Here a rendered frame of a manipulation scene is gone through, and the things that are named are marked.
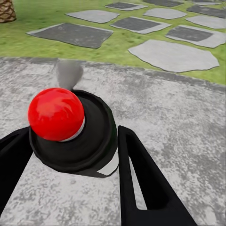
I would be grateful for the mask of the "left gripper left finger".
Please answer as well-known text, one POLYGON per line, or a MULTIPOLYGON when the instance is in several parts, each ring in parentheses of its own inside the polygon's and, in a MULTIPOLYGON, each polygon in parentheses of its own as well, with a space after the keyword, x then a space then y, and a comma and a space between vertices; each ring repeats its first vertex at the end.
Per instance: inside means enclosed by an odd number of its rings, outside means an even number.
POLYGON ((0 215, 32 156, 29 128, 18 129, 0 139, 0 215))

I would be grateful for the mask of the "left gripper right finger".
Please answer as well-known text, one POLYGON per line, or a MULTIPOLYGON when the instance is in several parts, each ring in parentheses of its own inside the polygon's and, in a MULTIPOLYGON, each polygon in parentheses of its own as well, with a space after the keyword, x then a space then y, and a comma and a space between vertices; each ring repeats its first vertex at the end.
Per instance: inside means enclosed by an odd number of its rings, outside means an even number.
POLYGON ((121 226, 197 226, 136 133, 118 127, 121 226), (136 206, 131 158, 147 210, 136 206))

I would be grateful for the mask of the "pesticide atomizer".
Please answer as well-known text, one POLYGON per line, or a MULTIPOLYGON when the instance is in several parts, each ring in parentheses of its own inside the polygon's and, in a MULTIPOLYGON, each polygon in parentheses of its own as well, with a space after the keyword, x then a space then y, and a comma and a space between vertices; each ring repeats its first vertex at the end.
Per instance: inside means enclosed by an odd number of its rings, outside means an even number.
POLYGON ((59 88, 37 94, 28 109, 35 156, 57 172, 106 178, 119 167, 118 128, 111 108, 95 94, 73 88, 83 68, 56 64, 59 88))

